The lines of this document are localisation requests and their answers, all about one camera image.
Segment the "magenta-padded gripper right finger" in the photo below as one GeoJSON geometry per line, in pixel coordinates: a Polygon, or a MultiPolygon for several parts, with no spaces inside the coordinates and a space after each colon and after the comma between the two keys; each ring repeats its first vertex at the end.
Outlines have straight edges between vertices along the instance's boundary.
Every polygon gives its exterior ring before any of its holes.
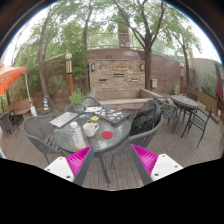
{"type": "Polygon", "coordinates": [[[130,153],[143,185],[152,183],[182,169],[182,166],[168,155],[156,155],[134,144],[131,145],[130,153]]]}

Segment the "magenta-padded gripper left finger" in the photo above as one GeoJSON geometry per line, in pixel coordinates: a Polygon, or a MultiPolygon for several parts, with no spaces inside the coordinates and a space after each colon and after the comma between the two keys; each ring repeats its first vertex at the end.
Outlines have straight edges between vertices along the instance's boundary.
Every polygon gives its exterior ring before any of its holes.
{"type": "Polygon", "coordinates": [[[94,148],[90,145],[67,158],[58,157],[45,171],[82,186],[93,156],[94,148]]]}

